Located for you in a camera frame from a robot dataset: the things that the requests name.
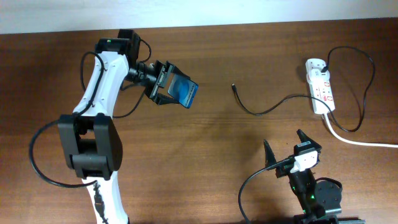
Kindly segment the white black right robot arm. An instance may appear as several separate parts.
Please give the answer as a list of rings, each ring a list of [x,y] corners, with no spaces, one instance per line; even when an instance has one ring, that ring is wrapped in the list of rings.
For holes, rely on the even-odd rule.
[[[302,130],[297,131],[300,143],[290,156],[277,161],[264,141],[266,170],[274,170],[277,178],[288,177],[289,185],[302,208],[294,223],[365,223],[359,218],[339,218],[342,212],[342,183],[329,177],[315,178],[311,171],[319,162],[322,147]]]

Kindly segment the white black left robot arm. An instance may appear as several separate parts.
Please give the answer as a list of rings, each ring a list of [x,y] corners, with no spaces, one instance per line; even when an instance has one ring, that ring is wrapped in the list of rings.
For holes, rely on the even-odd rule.
[[[97,223],[129,223],[121,200],[118,170],[123,145],[113,120],[124,82],[144,87],[157,105],[190,108],[198,90],[189,76],[170,62],[146,65],[138,59],[142,39],[132,29],[121,29],[114,39],[95,45],[95,67],[84,95],[72,114],[63,114],[58,130],[67,166],[82,180],[91,197]]]

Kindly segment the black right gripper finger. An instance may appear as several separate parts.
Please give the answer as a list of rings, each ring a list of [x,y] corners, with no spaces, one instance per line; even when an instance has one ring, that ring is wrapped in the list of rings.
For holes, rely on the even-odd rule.
[[[266,156],[265,167],[271,167],[274,164],[276,164],[277,161],[275,159],[275,155],[269,143],[266,140],[263,140],[263,143],[264,143],[264,151]]]
[[[319,143],[315,142],[313,139],[308,137],[301,129],[297,130],[297,135],[301,141],[301,143],[298,145],[299,147],[313,147],[315,149],[320,149]]]

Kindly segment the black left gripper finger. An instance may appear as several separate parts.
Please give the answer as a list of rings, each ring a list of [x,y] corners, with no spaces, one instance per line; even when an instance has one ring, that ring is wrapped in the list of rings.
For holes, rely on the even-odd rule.
[[[166,61],[166,66],[168,72],[190,79],[188,75],[183,73],[176,65],[170,63],[169,61]]]
[[[175,98],[171,98],[171,97],[163,95],[161,93],[156,94],[156,96],[154,97],[154,102],[157,105],[179,104],[180,103]]]

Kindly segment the blue Galaxy smartphone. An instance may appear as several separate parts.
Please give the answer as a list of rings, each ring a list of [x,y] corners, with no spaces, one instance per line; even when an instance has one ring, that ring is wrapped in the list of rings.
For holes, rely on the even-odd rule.
[[[189,109],[198,90],[198,84],[181,75],[174,75],[167,93],[177,103]]]

